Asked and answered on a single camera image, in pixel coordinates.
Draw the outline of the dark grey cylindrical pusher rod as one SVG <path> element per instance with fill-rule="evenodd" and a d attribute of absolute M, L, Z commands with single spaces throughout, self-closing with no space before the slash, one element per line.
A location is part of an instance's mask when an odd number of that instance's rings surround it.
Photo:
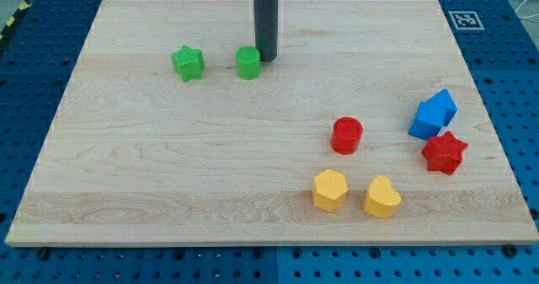
<path fill-rule="evenodd" d="M 272 62 L 278 51 L 278 0 L 253 0 L 255 46 L 262 62 Z"/>

